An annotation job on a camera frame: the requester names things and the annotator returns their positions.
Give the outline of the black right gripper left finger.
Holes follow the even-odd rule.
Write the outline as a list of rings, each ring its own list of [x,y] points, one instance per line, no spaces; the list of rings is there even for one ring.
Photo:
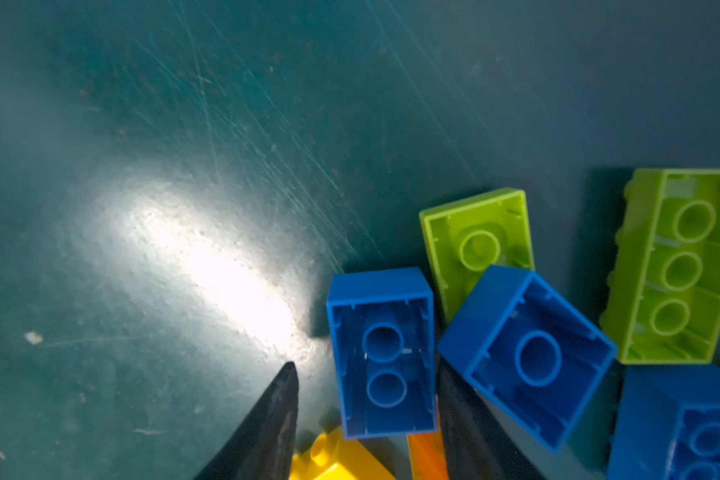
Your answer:
[[[287,362],[198,479],[287,479],[295,451],[299,381]]]

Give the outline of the blue long lego brick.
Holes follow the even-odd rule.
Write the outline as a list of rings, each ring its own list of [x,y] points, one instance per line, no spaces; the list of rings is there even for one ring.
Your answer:
[[[720,368],[627,368],[606,477],[720,479]]]

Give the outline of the green lego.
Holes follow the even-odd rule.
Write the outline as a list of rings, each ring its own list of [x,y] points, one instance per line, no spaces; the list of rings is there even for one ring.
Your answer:
[[[501,188],[419,213],[445,323],[491,265],[535,269],[526,194]]]

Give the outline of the green long lego brick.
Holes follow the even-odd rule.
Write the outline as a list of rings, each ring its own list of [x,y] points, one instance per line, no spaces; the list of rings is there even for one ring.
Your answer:
[[[720,336],[720,169],[640,168],[599,323],[623,365],[708,364]]]

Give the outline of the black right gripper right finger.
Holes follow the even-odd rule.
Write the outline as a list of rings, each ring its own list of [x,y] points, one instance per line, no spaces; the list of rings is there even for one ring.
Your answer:
[[[445,462],[451,479],[541,479],[483,399],[442,357],[436,387]]]

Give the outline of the blue small lego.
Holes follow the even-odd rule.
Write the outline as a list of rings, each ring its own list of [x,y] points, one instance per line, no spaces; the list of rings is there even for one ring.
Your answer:
[[[444,360],[553,453],[617,347],[538,273],[492,265],[437,344]]]

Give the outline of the yellow lego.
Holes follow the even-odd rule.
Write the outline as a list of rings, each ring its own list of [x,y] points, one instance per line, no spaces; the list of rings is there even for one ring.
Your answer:
[[[413,480],[448,480],[440,427],[433,433],[407,436]]]
[[[342,428],[337,427],[320,434],[309,450],[293,455],[289,479],[394,480],[395,477],[359,441],[347,440]]]

